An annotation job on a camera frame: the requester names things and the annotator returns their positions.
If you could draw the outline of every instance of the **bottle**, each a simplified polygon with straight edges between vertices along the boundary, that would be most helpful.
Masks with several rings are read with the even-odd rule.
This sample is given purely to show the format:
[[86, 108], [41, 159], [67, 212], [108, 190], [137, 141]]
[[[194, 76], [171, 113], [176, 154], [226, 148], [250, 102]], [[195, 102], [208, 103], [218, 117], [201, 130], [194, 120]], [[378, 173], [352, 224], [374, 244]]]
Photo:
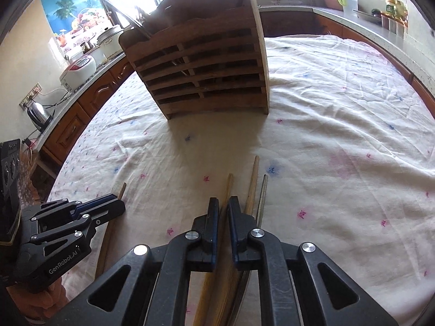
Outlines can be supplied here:
[[386, 0], [387, 3], [387, 14], [395, 17], [396, 15], [396, 11], [395, 11], [395, 6], [396, 6], [396, 0]]

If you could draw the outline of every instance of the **cabinet door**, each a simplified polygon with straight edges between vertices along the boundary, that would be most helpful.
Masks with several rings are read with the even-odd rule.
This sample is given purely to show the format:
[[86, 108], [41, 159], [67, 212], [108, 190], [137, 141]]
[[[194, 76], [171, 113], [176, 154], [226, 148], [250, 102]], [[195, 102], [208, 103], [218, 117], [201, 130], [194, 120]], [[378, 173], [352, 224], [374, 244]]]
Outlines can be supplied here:
[[402, 74], [402, 76], [406, 79], [408, 83], [411, 83], [412, 81], [412, 73], [402, 65], [401, 62], [399, 62], [393, 55], [391, 55], [389, 52], [381, 48], [379, 45], [373, 43], [371, 40], [366, 38], [365, 36], [353, 31], [350, 28], [347, 28], [343, 26], [343, 39], [352, 39], [356, 40], [357, 42], [364, 42], [366, 44], [369, 44], [371, 47], [375, 48], [377, 51], [379, 51], [385, 58], [393, 64], [393, 66]]
[[260, 17], [265, 37], [321, 34], [313, 12], [262, 11]]
[[126, 57], [123, 58], [121, 61], [117, 62], [114, 66], [110, 67], [110, 73], [115, 78], [118, 86], [123, 84], [133, 72], [133, 66], [130, 64]]
[[340, 23], [319, 15], [316, 16], [316, 19], [323, 34], [332, 34], [341, 38], [343, 31]]
[[86, 113], [93, 118], [117, 88], [118, 84], [112, 74], [107, 71], [80, 96], [78, 102]]
[[418, 93], [423, 103], [425, 103], [426, 107], [435, 118], [435, 97], [416, 77], [413, 78], [411, 86]]
[[78, 103], [74, 103], [60, 119], [44, 146], [60, 162], [64, 162], [91, 118]]

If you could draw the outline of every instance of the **kitchen counter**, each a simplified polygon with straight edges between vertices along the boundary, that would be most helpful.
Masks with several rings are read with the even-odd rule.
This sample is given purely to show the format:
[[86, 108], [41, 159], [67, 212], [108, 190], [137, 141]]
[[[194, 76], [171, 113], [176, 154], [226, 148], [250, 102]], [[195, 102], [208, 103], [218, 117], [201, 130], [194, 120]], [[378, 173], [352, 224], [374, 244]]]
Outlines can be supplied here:
[[356, 15], [344, 15], [343, 11], [312, 6], [273, 5], [259, 8], [266, 11], [306, 11], [332, 19], [370, 39], [406, 66], [426, 88], [435, 95], [435, 64], [423, 53], [381, 25], [365, 21]]
[[[365, 36], [373, 41], [388, 53], [393, 55], [405, 67], [407, 67], [423, 85], [435, 95], [435, 64], [432, 63], [423, 53], [406, 42], [406, 40], [398, 37], [396, 34], [382, 28], [380, 25], [365, 21], [355, 16], [344, 15], [343, 11], [333, 10], [329, 8], [312, 7], [312, 6], [289, 6], [289, 5], [272, 5], [259, 8], [261, 12], [267, 11], [306, 11], [313, 12], [323, 17], [329, 18], [338, 22], [357, 33]], [[62, 108], [56, 109], [55, 116], [49, 126], [40, 135], [36, 142], [36, 151], [39, 151], [49, 137], [50, 133], [56, 127], [60, 119], [67, 113], [68, 109], [79, 99], [79, 97], [99, 79], [113, 65], [125, 57], [124, 53], [108, 61], [97, 72], [90, 77], [86, 83], [81, 86], [63, 105]]]
[[53, 120], [50, 122], [50, 124], [47, 126], [47, 128], [44, 130], [42, 134], [38, 137], [38, 139], [35, 142], [35, 147], [33, 150], [40, 151], [42, 146], [44, 145], [45, 141], [47, 140], [50, 133], [53, 131], [53, 129], [56, 127], [60, 119], [66, 114], [68, 109], [74, 104], [77, 99], [90, 87], [92, 84], [99, 79], [106, 71], [108, 71], [113, 65], [115, 65], [118, 61], [123, 59], [125, 57], [125, 54], [122, 52], [118, 56], [114, 57], [113, 59], [107, 61], [104, 65], [100, 66], [97, 69], [97, 72], [95, 72], [71, 97], [62, 103], [62, 106], [56, 107], [56, 111], [54, 113]]

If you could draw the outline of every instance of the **wooden chopstick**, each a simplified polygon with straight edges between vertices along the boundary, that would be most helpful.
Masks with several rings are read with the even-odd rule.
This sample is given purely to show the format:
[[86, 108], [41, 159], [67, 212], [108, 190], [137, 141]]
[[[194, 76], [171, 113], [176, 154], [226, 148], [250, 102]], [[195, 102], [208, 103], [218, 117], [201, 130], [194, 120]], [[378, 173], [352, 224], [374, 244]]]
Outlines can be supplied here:
[[[227, 187], [225, 189], [225, 200], [219, 211], [219, 223], [217, 227], [217, 260], [219, 261], [219, 251], [222, 247], [223, 231], [225, 229], [225, 223], [227, 220], [227, 205], [231, 196], [231, 188], [233, 187], [234, 176], [228, 175]], [[198, 307], [195, 313], [195, 319], [193, 326], [204, 326], [207, 319], [208, 307], [210, 306], [210, 299], [212, 298], [213, 286], [215, 285], [216, 272], [210, 272], [205, 274], [204, 284], [201, 290], [201, 297], [199, 299]]]
[[[255, 217], [255, 222], [257, 223], [257, 228], [261, 228], [263, 221], [263, 212], [266, 202], [266, 189], [268, 187], [268, 175], [263, 176], [262, 192], [260, 194], [260, 201], [258, 202], [257, 215]], [[228, 322], [226, 326], [234, 326], [236, 324], [237, 318], [239, 316], [240, 307], [243, 303], [244, 295], [246, 292], [246, 287], [251, 277], [251, 271], [243, 271], [240, 275], [239, 281], [237, 283], [237, 291], [234, 296], [234, 300], [231, 303], [231, 312], [228, 316]]]
[[[122, 199], [122, 196], [124, 195], [126, 187], [127, 187], [127, 183], [123, 183], [121, 190], [119, 191], [119, 194], [118, 194], [119, 200]], [[100, 254], [98, 256], [97, 268], [95, 269], [95, 279], [97, 279], [99, 276], [101, 276], [104, 272], [104, 268], [106, 265], [107, 252], [109, 250], [110, 237], [112, 237], [112, 232], [114, 230], [116, 220], [117, 220], [117, 218], [107, 222], [107, 227], [106, 227], [106, 231], [104, 232], [103, 242], [101, 243]]]
[[[246, 199], [246, 206], [244, 213], [251, 214], [254, 210], [254, 200], [255, 200], [255, 190], [257, 188], [257, 179], [258, 179], [258, 164], [260, 161], [260, 157], [258, 155], [255, 156], [254, 166], [252, 168], [251, 174], [251, 182], [249, 184], [248, 196]], [[228, 244], [230, 244], [229, 234], [225, 235], [227, 238]], [[232, 256], [230, 254], [229, 258], [227, 257], [226, 261], [223, 261], [223, 269], [225, 270], [223, 273], [223, 290], [221, 291], [220, 298], [217, 302], [216, 313], [212, 319], [211, 326], [226, 326], [226, 322], [228, 320], [228, 316], [230, 315], [232, 301], [234, 300], [234, 296], [236, 295], [238, 280], [240, 276], [240, 272], [236, 270], [232, 263]]]

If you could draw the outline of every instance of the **palm tree poster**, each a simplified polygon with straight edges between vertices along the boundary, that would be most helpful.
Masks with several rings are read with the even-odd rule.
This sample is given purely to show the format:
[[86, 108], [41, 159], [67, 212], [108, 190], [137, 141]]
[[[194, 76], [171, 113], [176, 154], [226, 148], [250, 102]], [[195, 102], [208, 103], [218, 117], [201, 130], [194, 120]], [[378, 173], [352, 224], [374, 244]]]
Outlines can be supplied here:
[[41, 0], [41, 3], [65, 54], [111, 26], [100, 0]]

